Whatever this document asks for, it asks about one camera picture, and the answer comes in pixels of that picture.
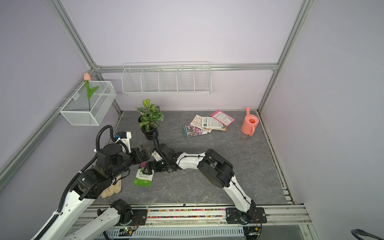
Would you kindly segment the pink bordered seed packet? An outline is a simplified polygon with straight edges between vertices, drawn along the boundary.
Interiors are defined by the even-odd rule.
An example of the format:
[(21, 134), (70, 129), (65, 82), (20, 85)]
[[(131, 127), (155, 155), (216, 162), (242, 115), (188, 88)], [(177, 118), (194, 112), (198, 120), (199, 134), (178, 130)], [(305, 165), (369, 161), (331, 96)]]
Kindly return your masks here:
[(211, 114), (211, 117), (225, 125), (226, 127), (230, 126), (235, 119), (226, 113), (222, 112), (221, 110), (215, 111), (213, 114)]

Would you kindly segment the marigold seed packet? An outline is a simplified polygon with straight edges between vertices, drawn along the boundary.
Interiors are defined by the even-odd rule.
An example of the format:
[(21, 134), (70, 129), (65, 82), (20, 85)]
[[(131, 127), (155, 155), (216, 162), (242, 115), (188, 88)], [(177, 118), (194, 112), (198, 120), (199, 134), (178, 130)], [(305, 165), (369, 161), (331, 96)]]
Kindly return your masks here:
[(203, 128), (210, 129), (212, 127), (224, 126), (222, 123), (212, 117), (203, 117), (202, 119)]

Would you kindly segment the green seed packet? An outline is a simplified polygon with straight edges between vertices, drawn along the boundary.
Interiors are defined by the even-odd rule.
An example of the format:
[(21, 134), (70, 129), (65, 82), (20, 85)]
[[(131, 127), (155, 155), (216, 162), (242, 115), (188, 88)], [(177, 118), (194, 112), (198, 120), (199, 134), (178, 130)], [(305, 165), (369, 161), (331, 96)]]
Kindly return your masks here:
[(135, 175), (134, 186), (150, 187), (155, 171), (148, 162), (142, 163)]

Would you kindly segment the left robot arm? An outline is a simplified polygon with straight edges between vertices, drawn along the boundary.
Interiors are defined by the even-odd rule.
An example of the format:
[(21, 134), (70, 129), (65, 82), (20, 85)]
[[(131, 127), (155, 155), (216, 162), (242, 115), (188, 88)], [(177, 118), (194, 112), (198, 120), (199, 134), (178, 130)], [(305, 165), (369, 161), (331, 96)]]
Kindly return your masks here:
[(104, 190), (120, 182), (131, 166), (150, 159), (151, 151), (144, 146), (130, 147), (131, 137), (129, 132), (115, 135), (111, 125), (102, 127), (96, 136), (94, 157), (68, 183), (57, 209), (34, 235), (35, 240), (68, 239), (74, 223)]

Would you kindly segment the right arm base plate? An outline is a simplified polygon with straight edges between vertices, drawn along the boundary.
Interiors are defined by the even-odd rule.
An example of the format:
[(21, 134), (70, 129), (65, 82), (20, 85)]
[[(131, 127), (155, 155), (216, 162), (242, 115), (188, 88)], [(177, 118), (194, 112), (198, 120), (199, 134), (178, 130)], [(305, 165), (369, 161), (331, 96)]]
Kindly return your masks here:
[(237, 208), (226, 208), (226, 221), (228, 224), (265, 224), (267, 223), (264, 208), (250, 209), (247, 213)]

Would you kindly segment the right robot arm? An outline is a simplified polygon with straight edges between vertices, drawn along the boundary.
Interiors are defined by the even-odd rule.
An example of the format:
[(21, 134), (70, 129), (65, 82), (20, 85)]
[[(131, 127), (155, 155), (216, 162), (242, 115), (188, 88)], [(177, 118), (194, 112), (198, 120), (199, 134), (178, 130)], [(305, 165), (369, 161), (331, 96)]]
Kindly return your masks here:
[(165, 144), (160, 144), (156, 133), (150, 139), (154, 143), (152, 156), (155, 159), (142, 164), (148, 174), (199, 170), (211, 184), (224, 189), (245, 223), (249, 223), (256, 216), (257, 206), (240, 186), (233, 165), (216, 151), (208, 149), (201, 154), (175, 152)]

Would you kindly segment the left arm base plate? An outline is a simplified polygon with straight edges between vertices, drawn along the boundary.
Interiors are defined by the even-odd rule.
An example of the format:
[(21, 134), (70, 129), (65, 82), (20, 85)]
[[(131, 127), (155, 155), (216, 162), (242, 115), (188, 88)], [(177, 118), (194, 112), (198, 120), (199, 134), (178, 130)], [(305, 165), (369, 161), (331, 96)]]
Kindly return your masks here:
[(146, 224), (148, 211), (145, 209), (133, 209), (121, 215), (120, 226), (143, 226)]

